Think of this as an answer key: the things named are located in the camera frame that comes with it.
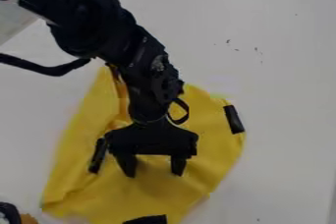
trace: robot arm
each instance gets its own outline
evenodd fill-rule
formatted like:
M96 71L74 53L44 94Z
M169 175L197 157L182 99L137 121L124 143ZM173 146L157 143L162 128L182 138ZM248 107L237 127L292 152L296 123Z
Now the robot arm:
M74 65L99 57L117 68L128 87L134 123L108 133L102 141L106 144L97 144L90 171L99 170L108 149L129 177L135 176L136 154L170 155L173 173L182 175L186 159L196 155L197 135L170 123L188 120L189 109L178 98L184 83L169 63L165 47L137 25L119 0L20 0L19 5L43 17L58 45L81 58ZM182 120L168 121L172 102L186 110Z

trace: white table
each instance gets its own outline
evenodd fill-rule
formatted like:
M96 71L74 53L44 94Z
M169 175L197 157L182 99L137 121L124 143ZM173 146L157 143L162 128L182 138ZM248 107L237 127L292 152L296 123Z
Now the white table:
M336 1L121 1L167 46L185 81L237 105L248 132L238 165L186 223L327 223L336 170ZM0 51L46 65L72 60L42 22ZM36 211L57 139L98 66L61 79L0 66L0 195Z

